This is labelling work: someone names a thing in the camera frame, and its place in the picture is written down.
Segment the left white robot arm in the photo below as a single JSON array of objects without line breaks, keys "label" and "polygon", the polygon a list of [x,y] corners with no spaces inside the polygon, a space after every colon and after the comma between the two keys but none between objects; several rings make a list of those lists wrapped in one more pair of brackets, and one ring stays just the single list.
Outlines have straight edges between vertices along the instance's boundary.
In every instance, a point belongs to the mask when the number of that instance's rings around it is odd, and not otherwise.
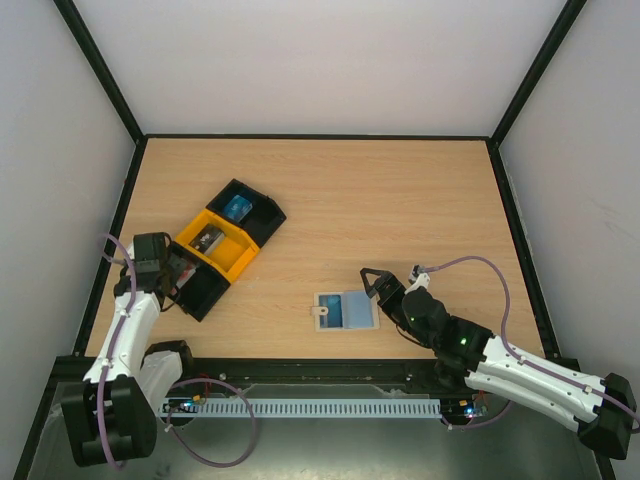
[{"label": "left white robot arm", "polygon": [[183,341],[147,346],[164,301],[176,290],[169,235],[139,234],[121,251],[123,269],[104,343],[83,379],[67,386],[61,400],[72,457],[80,467],[108,464],[120,470],[129,460],[149,456],[158,411],[191,362]]}]

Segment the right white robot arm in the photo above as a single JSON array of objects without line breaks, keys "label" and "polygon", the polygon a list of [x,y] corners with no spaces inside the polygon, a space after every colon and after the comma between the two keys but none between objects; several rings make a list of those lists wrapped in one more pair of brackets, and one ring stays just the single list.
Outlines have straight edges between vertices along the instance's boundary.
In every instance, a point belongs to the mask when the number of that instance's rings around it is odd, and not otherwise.
[{"label": "right white robot arm", "polygon": [[555,420],[592,451],[626,459],[639,428],[637,403],[626,378],[572,370],[448,313],[429,292],[430,277],[420,267],[408,286],[386,270],[363,268],[360,276],[366,294],[396,327],[433,351],[436,379],[443,389],[455,392],[465,385],[499,395]]}]

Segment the light blue card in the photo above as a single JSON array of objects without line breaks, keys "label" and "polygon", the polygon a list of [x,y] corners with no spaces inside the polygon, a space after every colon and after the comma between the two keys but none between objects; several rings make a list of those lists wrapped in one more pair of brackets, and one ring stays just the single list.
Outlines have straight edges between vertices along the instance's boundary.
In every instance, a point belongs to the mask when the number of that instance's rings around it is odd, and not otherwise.
[{"label": "light blue card", "polygon": [[343,327],[345,329],[374,329],[376,320],[371,299],[364,291],[349,291],[342,295]]}]

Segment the translucent plastic card holder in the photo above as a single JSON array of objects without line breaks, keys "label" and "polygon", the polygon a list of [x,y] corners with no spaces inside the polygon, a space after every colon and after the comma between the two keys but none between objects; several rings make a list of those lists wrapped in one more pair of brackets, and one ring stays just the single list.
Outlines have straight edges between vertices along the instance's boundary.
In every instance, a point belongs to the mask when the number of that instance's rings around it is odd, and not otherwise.
[{"label": "translucent plastic card holder", "polygon": [[310,311],[317,332],[365,331],[380,327],[375,299],[362,290],[317,292]]}]

